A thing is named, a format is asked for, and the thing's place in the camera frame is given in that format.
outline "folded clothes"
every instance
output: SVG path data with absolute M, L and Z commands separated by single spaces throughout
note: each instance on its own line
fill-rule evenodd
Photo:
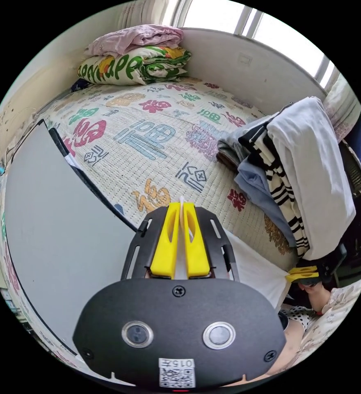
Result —
M 148 45 L 176 48 L 183 40 L 183 31 L 172 26 L 139 25 L 105 34 L 86 49 L 88 56 L 118 57 L 133 49 Z
M 137 48 L 122 57 L 93 56 L 78 68 L 78 76 L 102 85 L 146 85 L 175 80 L 186 74 L 183 67 L 191 53 L 159 46 Z
M 338 141 L 323 104 L 307 97 L 267 126 L 302 215 L 310 249 L 305 260 L 331 253 L 356 210 Z
M 289 224 L 283 216 L 279 205 L 274 201 L 268 186 L 267 175 L 265 171 L 250 163 L 246 158 L 238 167 L 238 175 L 235 182 L 243 190 L 249 200 L 260 207 L 262 211 L 271 219 L 279 228 L 288 241 L 290 247 L 295 247 L 296 242 L 294 234 Z
M 238 167 L 223 152 L 217 152 L 216 159 L 220 163 L 224 164 L 232 172 L 234 172 L 236 174 L 238 173 Z
M 249 151 L 243 147 L 238 138 L 242 137 L 249 129 L 258 125 L 263 125 L 266 121 L 272 118 L 273 115 L 264 116 L 245 126 L 238 127 L 232 133 L 227 133 L 217 141 L 217 149 L 220 153 L 220 160 L 227 167 L 237 168 L 241 162 L 249 155 Z
M 298 257 L 303 257 L 309 250 L 309 242 L 301 212 L 266 126 L 257 126 L 248 130 L 239 138 L 239 142 L 255 156 L 253 164 L 264 170 L 271 195 L 294 235 Z

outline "window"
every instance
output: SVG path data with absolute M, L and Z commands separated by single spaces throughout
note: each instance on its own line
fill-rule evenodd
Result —
M 164 18 L 162 21 L 162 25 L 170 26 L 172 22 L 172 18 L 174 17 L 176 7 L 178 6 L 178 0 L 168 0 L 167 7 L 164 13 Z
M 330 77 L 331 77 L 331 75 L 332 75 L 332 73 L 334 71 L 334 67 L 335 66 L 334 66 L 333 62 L 330 61 L 329 65 L 327 67 L 327 71 L 325 72 L 324 77 L 322 78 L 322 80 L 320 82 L 320 85 L 323 88 L 325 88 L 327 86 L 327 83 L 328 83 L 328 81 L 329 81 L 329 79 L 330 79 Z
M 192 0 L 183 26 L 234 33 L 243 8 L 229 0 Z
M 242 34 L 283 53 L 325 88 L 334 64 L 292 27 L 268 14 L 230 0 L 169 0 L 163 24 Z
M 324 57 L 306 37 L 268 14 L 263 14 L 253 38 L 283 53 L 312 76 L 316 75 Z

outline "white board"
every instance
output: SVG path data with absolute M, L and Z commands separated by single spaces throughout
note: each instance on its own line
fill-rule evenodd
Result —
M 79 179 L 45 124 L 22 144 L 5 195 L 8 247 L 23 291 L 71 350 L 79 315 L 120 280 L 134 231 Z

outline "quilted bed cover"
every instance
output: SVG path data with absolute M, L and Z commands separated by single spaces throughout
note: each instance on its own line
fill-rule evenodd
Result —
M 43 114 L 107 200 L 133 225 L 160 206 L 193 202 L 276 266 L 296 253 L 216 159 L 217 140 L 263 116 L 218 86 L 184 77 L 147 86 L 93 85 Z

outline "white wall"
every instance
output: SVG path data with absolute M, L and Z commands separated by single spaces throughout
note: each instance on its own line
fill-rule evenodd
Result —
M 76 68 L 84 48 L 115 29 L 122 6 L 108 8 L 66 30 L 23 69 L 0 104 L 0 157 L 22 123 L 77 80 Z M 60 77 L 54 81 L 53 74 Z M 40 89 L 47 78 L 53 84 Z

